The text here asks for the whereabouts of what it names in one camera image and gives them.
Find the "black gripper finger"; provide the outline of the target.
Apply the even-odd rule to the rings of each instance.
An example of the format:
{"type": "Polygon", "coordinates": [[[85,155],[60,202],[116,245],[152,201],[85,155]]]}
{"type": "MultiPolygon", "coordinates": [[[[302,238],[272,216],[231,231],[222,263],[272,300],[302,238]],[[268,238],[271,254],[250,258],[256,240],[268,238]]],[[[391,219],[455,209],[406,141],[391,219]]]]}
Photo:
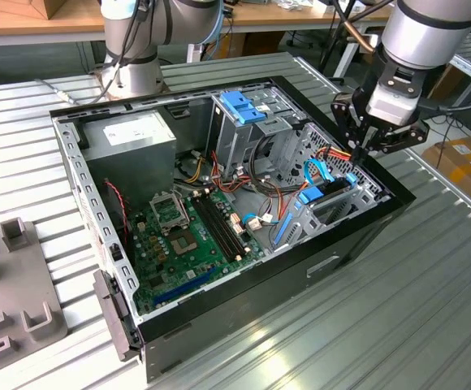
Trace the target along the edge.
{"type": "Polygon", "coordinates": [[[350,103],[346,101],[333,101],[331,111],[339,129],[343,144],[351,154],[351,162],[362,162],[366,157],[363,148],[365,129],[352,116],[350,103]]]}
{"type": "Polygon", "coordinates": [[[361,145],[361,161],[373,152],[391,154],[420,145],[427,140],[430,131],[430,126],[424,121],[404,126],[377,121],[372,127],[375,129],[373,136],[361,145]]]}

